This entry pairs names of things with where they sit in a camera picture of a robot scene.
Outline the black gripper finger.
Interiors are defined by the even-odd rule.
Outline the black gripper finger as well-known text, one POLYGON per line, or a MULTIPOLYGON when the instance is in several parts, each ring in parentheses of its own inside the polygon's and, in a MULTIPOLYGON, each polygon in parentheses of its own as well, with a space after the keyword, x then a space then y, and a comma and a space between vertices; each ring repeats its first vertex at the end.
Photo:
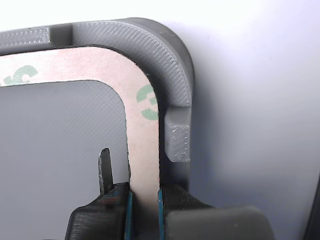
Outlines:
POLYGON ((70 215, 66 240, 133 240, 133 193, 128 182, 113 182, 111 155, 104 148, 98 159, 100 194, 70 215))
POLYGON ((271 225, 253 206, 215 208, 176 184, 158 192, 162 240, 273 240, 271 225))

